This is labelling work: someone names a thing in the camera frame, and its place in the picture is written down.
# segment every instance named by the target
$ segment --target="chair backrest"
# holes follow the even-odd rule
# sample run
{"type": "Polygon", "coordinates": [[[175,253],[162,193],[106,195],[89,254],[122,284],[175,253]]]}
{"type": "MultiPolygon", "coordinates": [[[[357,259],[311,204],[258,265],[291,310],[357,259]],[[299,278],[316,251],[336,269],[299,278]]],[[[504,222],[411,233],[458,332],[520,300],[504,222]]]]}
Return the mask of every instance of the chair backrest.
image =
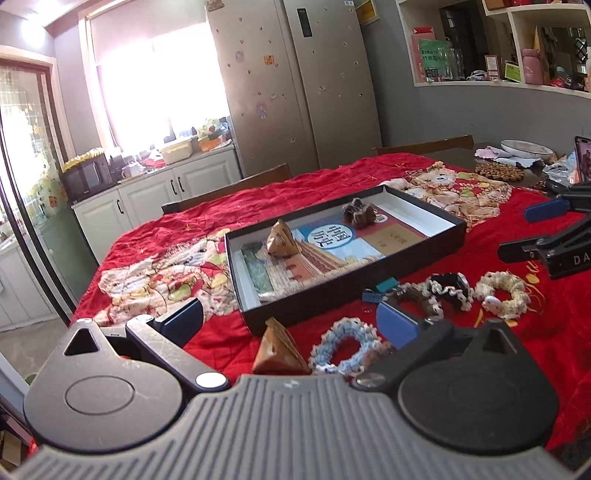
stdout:
{"type": "Polygon", "coordinates": [[[289,180],[292,178],[290,167],[287,163],[278,165],[270,170],[263,171],[247,179],[237,181],[221,189],[214,190],[212,192],[204,193],[197,197],[193,197],[188,200],[181,200],[179,202],[165,203],[162,205],[162,211],[166,215],[167,213],[179,213],[188,210],[189,208],[195,207],[204,202],[211,202],[226,195],[240,192],[241,190],[255,189],[257,187],[264,187],[271,183],[278,181],[289,180]]]}
{"type": "Polygon", "coordinates": [[[416,143],[414,145],[403,145],[401,147],[374,148],[374,154],[376,157],[388,153],[414,153],[415,155],[424,155],[425,153],[439,152],[441,150],[449,150],[450,148],[465,148],[471,150],[474,148],[474,139],[471,135],[464,135],[463,137],[416,143]]]}

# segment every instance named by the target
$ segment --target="ceiling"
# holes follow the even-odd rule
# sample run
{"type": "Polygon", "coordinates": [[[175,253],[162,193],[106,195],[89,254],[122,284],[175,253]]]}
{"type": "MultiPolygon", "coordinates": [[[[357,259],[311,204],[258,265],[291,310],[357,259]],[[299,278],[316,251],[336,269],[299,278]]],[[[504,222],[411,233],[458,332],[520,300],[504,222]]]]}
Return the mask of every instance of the ceiling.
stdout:
{"type": "Polygon", "coordinates": [[[0,0],[0,10],[48,26],[87,0],[0,0]]]}

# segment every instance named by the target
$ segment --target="white plate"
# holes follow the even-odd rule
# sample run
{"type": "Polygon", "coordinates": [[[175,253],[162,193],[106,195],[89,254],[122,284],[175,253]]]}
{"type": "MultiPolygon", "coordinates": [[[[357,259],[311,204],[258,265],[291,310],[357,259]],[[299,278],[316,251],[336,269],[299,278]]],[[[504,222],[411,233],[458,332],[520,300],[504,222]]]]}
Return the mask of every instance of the white plate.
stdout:
{"type": "Polygon", "coordinates": [[[522,142],[521,140],[503,140],[501,147],[507,153],[521,158],[541,158],[542,160],[549,160],[554,152],[549,148],[543,147],[530,142],[522,142]]]}

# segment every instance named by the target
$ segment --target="gray wall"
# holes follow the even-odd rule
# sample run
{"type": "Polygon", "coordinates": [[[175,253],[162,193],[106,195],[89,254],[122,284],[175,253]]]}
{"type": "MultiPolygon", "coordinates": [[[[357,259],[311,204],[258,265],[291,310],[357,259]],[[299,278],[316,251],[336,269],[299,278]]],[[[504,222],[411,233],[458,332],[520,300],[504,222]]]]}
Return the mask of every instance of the gray wall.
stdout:
{"type": "Polygon", "coordinates": [[[516,138],[560,152],[591,136],[591,99],[493,86],[415,87],[394,0],[376,0],[380,20],[363,28],[384,145],[472,134],[516,138]]]}
{"type": "Polygon", "coordinates": [[[100,140],[86,87],[78,25],[56,36],[55,45],[61,98],[74,150],[81,155],[100,147],[100,140]]]}
{"type": "Polygon", "coordinates": [[[53,38],[47,31],[29,20],[0,10],[0,45],[55,56],[53,38]]]}

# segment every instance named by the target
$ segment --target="plastic bag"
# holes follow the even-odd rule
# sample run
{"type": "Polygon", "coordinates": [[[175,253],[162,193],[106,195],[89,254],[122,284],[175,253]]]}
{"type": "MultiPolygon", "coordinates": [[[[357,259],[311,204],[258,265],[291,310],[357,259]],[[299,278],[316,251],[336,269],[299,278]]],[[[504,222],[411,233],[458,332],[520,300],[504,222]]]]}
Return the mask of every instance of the plastic bag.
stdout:
{"type": "Polygon", "coordinates": [[[577,158],[572,152],[568,157],[563,157],[552,165],[546,165],[543,172],[548,175],[550,180],[554,180],[565,186],[579,182],[579,172],[577,171],[577,158]]]}

